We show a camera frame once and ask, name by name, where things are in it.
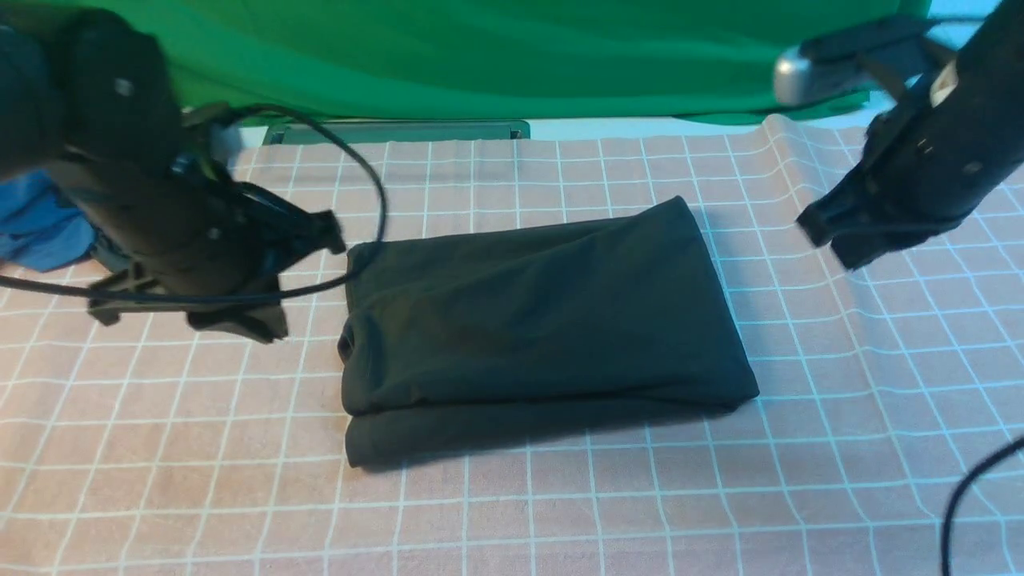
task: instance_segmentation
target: black cable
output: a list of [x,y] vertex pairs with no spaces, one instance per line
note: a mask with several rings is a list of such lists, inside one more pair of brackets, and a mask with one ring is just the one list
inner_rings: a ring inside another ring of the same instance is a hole
[[342,152],[350,156],[352,160],[354,160],[355,163],[367,172],[370,179],[373,181],[374,188],[377,191],[377,198],[380,202],[380,212],[377,220],[377,235],[370,243],[370,247],[368,248],[369,251],[366,257],[362,258],[355,266],[349,269],[348,272],[332,280],[310,286],[304,286],[302,288],[259,294],[228,294],[222,296],[179,296],[170,294],[139,294],[111,290],[94,290],[79,286],[62,286],[59,284],[51,284],[49,282],[37,282],[34,280],[24,280],[20,278],[10,278],[6,276],[0,276],[0,288],[11,288],[13,290],[24,290],[54,296],[72,296],[106,301],[159,302],[178,305],[256,305],[275,303],[285,299],[299,298],[318,292],[325,292],[327,290],[337,288],[349,280],[357,277],[377,256],[386,233],[388,215],[387,193],[384,190],[384,182],[381,180],[380,174],[374,170],[374,167],[370,165],[370,162],[368,162],[366,158],[364,158],[358,152],[352,149],[352,147],[340,137],[331,133],[331,131],[325,128],[319,122],[301,112],[294,111],[286,107],[269,104],[257,104],[236,109],[231,111],[231,115],[227,119],[227,124],[234,124],[236,122],[261,112],[280,114],[282,116],[292,118],[300,124],[305,124],[311,130],[324,136],[328,139],[328,141],[340,148]]
[[985,22],[986,16],[970,16],[970,15],[951,15],[951,16],[935,16],[928,18],[928,22],[935,25],[963,25],[963,24],[981,24]]
[[949,502],[946,504],[946,513],[942,518],[942,533],[939,537],[939,557],[941,559],[942,576],[952,575],[952,568],[950,566],[952,552],[950,547],[953,533],[953,517],[956,516],[956,508],[959,506],[961,500],[964,499],[964,495],[967,494],[967,491],[971,489],[971,485],[981,478],[982,475],[1021,450],[1024,450],[1024,436],[990,454],[971,468],[971,471],[956,485],[956,489],[953,490],[953,494],[949,497]]

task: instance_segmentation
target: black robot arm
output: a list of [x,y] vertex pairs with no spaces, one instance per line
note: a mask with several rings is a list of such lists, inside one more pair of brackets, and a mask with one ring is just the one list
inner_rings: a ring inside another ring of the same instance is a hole
[[223,105],[182,114],[157,41],[110,11],[0,2],[0,178],[45,169],[130,256],[91,286],[124,296],[89,301],[103,324],[184,312],[197,330],[271,342],[288,333],[280,301],[197,297],[276,293],[303,257],[345,250],[331,211],[236,182],[211,157],[212,134],[239,116]]
[[1024,163],[1024,0],[1004,0],[958,52],[925,35],[936,24],[868,23],[804,42],[776,65],[782,104],[867,79],[896,100],[871,122],[857,165],[797,220],[849,270],[957,228]]

